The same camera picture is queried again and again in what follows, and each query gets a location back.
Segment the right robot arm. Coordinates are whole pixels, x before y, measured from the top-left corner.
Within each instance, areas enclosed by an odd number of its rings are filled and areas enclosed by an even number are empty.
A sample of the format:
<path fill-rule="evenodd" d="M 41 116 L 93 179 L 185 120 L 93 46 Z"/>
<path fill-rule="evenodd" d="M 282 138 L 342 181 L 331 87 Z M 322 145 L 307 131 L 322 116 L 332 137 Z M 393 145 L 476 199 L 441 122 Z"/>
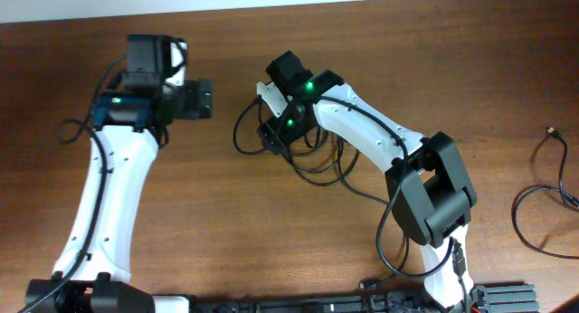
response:
<path fill-rule="evenodd" d="M 314 127 L 350 143 L 384 174 L 388 205 L 403 234 L 416 242 L 425 268 L 422 280 L 434 304 L 449 312 L 470 311 L 474 282 L 468 273 L 466 235 L 477 196 L 454 141 L 431 137 L 392 121 L 367 104 L 331 70 L 313 74 L 293 52 L 272 61 L 269 82 L 256 94 L 273 116 L 261 125 L 265 146 L 287 152 Z"/>

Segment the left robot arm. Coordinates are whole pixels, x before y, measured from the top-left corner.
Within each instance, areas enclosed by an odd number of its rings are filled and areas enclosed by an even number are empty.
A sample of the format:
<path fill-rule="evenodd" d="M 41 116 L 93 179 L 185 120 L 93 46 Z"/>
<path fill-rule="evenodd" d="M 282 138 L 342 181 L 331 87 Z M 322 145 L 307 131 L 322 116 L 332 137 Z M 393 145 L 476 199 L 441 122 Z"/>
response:
<path fill-rule="evenodd" d="M 187 42 L 131 34 L 100 75 L 84 119 L 90 166 L 71 234 L 48 280 L 31 280 L 25 312 L 191 312 L 190 295 L 153 295 L 130 285 L 130 249 L 148 171 L 176 119 L 208 119 L 209 80 L 189 81 Z"/>

